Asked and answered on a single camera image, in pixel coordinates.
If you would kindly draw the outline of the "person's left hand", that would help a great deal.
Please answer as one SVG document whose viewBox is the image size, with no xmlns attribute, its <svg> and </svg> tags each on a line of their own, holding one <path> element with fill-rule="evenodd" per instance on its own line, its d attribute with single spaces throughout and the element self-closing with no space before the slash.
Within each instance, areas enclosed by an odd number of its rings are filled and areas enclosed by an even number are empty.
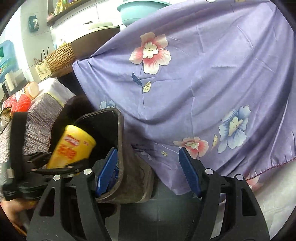
<svg viewBox="0 0 296 241">
<path fill-rule="evenodd" d="M 17 226 L 23 226 L 23 223 L 20 219 L 20 212 L 32 209 L 36 205 L 37 201 L 24 200 L 19 198 L 9 201 L 2 199 L 1 201 L 1 207 L 5 212 L 6 216 L 11 221 L 11 223 L 14 223 Z"/>
</svg>

